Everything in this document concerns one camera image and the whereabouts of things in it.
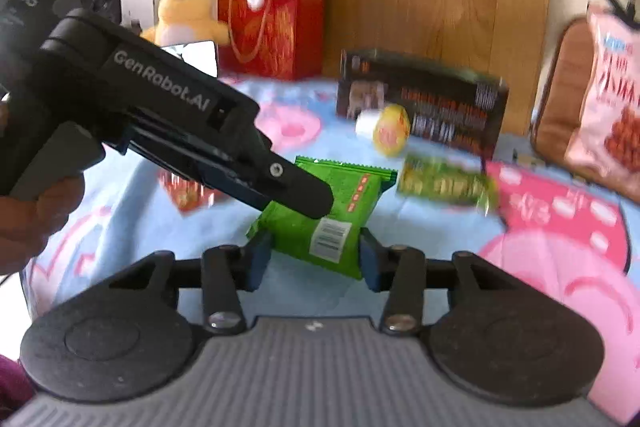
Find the human hand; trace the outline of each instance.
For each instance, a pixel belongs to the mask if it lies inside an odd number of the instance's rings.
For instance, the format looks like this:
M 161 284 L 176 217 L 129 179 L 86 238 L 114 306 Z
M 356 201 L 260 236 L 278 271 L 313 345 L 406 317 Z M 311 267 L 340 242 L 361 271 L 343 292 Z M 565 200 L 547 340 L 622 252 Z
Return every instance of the human hand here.
M 8 106 L 0 102 L 0 136 L 8 118 Z M 20 271 L 41 253 L 83 196 L 84 178 L 80 176 L 53 185 L 37 201 L 0 197 L 0 275 Z

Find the brown leather bag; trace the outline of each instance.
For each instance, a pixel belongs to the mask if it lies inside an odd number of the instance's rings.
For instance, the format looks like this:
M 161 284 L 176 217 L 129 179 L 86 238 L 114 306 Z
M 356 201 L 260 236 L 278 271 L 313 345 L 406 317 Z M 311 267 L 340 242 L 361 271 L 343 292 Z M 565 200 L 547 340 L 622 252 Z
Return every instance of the brown leather bag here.
M 560 39 L 558 53 L 545 86 L 540 112 L 531 133 L 534 151 L 588 181 L 615 190 L 640 203 L 640 189 L 609 180 L 590 168 L 577 168 L 564 160 L 572 134 L 580 127 L 582 101 L 593 68 L 593 38 L 587 19 L 573 20 Z

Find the black box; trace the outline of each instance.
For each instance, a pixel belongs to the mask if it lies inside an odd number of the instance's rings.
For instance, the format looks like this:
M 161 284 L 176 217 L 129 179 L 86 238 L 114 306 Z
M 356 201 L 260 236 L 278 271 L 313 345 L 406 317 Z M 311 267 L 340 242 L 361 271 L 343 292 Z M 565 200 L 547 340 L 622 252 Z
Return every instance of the black box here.
M 382 50 L 342 52 L 336 113 L 402 105 L 411 134 L 492 158 L 509 89 L 492 76 Z

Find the yellow duck plush toy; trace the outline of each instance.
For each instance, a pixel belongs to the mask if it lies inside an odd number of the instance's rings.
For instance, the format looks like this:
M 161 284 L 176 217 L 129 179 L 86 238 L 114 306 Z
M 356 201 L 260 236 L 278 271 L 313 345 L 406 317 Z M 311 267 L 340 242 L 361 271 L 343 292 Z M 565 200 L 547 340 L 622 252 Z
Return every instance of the yellow duck plush toy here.
M 140 35 L 158 46 L 214 41 L 229 44 L 229 29 L 212 17 L 213 0 L 160 0 L 158 25 Z

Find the purple cloth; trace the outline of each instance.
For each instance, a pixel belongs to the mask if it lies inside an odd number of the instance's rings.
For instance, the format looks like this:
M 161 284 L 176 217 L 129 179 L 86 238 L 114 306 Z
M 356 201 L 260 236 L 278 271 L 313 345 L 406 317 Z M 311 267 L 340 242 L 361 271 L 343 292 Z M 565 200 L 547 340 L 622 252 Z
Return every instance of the purple cloth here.
M 33 388 L 18 362 L 0 355 L 0 421 L 6 420 L 33 396 Z

